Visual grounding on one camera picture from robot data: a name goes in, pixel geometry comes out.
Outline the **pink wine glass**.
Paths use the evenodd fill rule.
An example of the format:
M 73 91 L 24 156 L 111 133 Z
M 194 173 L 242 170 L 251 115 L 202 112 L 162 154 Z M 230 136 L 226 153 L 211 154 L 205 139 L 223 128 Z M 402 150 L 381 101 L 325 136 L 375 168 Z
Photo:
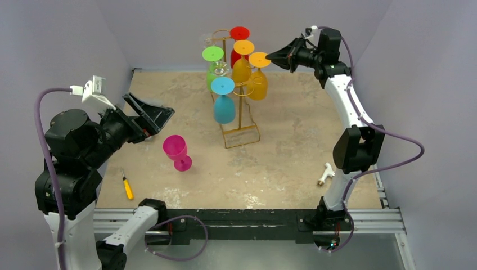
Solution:
M 171 135 L 163 142 L 163 151 L 174 163 L 174 168 L 179 172 L 185 172 L 192 167 L 192 159 L 188 156 L 188 148 L 185 139 L 177 134 Z

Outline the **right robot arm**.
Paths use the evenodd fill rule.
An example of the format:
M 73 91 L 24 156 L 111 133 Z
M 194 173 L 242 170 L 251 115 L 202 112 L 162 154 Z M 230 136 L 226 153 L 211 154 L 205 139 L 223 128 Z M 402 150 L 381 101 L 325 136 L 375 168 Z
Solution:
M 332 157 L 336 173 L 320 199 L 314 217 L 306 223 L 329 229 L 347 215 L 347 201 L 358 178 L 376 164 L 385 134 L 383 126 L 369 127 L 372 119 L 358 100 L 351 85 L 353 64 L 340 61 L 341 33 L 329 27 L 311 26 L 299 38 L 266 58 L 295 72 L 298 66 L 314 70 L 315 78 L 331 97 L 344 131 L 335 144 Z

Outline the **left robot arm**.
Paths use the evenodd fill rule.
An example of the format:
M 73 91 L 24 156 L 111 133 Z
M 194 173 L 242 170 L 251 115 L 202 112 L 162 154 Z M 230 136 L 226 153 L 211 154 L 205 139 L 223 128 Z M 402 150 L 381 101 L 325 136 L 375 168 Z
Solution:
M 128 254 L 146 231 L 167 225 L 165 202 L 143 199 L 115 233 L 95 239 L 93 216 L 102 182 L 99 168 L 122 145 L 157 135 L 174 114 L 171 107 L 151 105 L 131 93 L 123 98 L 134 115 L 106 105 L 98 109 L 100 120 L 95 122 L 84 110 L 69 109 L 55 115 L 48 130 L 40 131 L 44 171 L 34 191 L 56 241 L 60 269 L 124 269 Z

